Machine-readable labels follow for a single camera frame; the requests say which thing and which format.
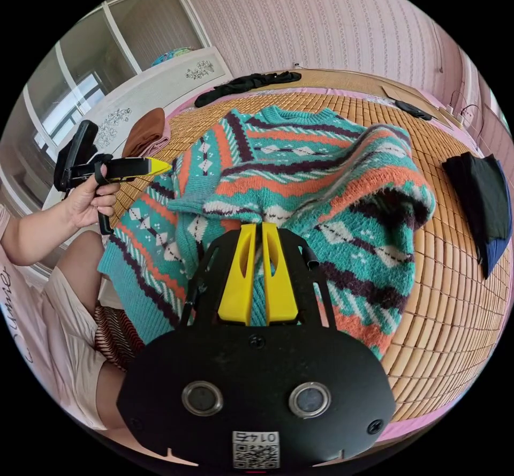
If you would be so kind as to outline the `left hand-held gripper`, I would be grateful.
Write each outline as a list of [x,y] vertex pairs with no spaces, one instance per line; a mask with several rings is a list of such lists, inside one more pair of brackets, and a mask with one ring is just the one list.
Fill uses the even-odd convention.
[[172,165],[154,157],[113,158],[110,154],[69,153],[63,166],[63,193],[70,192],[95,177],[96,187],[133,181],[140,176],[157,176],[171,171]]

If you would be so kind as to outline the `person's left hand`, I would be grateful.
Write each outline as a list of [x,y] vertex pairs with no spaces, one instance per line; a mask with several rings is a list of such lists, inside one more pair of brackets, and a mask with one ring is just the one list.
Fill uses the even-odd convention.
[[76,233],[97,223],[98,214],[108,218],[114,215],[119,183],[98,183],[93,173],[64,200],[66,218]]

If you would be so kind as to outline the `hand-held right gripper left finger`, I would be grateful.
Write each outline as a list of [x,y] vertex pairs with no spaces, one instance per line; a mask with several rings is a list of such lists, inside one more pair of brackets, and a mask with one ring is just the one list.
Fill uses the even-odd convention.
[[255,245],[256,225],[242,225],[218,307],[218,317],[225,323],[250,325],[253,303]]

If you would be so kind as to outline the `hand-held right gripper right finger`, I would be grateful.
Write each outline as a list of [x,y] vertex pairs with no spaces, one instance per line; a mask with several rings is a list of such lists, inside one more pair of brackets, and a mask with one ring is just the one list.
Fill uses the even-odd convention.
[[295,323],[298,307],[279,231],[274,223],[262,223],[262,248],[267,326]]

